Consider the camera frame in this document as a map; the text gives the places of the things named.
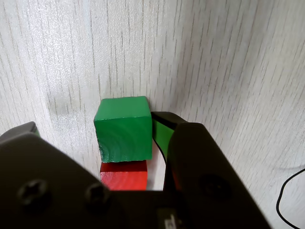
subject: cube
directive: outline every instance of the cube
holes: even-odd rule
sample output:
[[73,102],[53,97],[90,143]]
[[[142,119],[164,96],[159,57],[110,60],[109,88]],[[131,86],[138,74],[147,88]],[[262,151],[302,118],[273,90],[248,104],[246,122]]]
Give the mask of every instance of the cube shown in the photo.
[[102,163],[101,182],[110,190],[144,191],[147,186],[146,161]]
[[145,96],[103,99],[94,126],[102,162],[152,158],[152,116]]

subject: black cable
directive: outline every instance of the black cable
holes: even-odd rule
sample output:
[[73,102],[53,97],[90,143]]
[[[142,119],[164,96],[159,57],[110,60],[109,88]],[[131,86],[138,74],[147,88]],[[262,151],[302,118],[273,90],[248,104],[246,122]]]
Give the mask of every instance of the black cable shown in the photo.
[[295,225],[293,225],[292,223],[290,223],[289,221],[287,221],[283,216],[282,214],[280,213],[280,209],[279,209],[279,206],[280,206],[280,201],[281,201],[281,198],[282,198],[282,195],[283,195],[283,191],[284,191],[284,188],[285,188],[285,185],[288,183],[289,180],[291,180],[292,178],[294,178],[295,176],[299,175],[300,173],[303,173],[305,171],[305,168],[302,169],[301,171],[297,172],[296,174],[292,175],[291,177],[289,177],[284,183],[283,183],[283,186],[281,188],[281,192],[280,192],[280,195],[277,199],[277,203],[276,203],[276,212],[277,214],[279,215],[279,217],[281,217],[281,219],[286,223],[288,224],[290,227],[294,228],[294,229],[300,229],[298,227],[296,227]]

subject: table surface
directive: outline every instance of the table surface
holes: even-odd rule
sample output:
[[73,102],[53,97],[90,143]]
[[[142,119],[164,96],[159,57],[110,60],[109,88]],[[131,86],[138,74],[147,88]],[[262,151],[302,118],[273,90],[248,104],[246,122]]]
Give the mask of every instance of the table surface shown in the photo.
[[[304,1],[2,0],[0,134],[41,136],[98,177],[103,98],[205,125],[270,224],[305,167]],[[305,174],[282,214],[305,227]]]

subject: green block face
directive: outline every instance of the green block face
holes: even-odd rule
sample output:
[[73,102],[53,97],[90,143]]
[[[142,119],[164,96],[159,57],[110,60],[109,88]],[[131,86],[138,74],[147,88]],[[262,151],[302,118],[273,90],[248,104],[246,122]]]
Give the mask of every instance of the green block face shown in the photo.
[[152,117],[145,96],[103,99],[94,126],[102,162],[152,158]]

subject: red block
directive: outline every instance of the red block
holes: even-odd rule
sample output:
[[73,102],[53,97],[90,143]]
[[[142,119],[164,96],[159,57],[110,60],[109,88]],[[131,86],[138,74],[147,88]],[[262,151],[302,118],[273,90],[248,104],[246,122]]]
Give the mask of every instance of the red block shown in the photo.
[[101,182],[110,190],[146,190],[146,161],[102,163]]

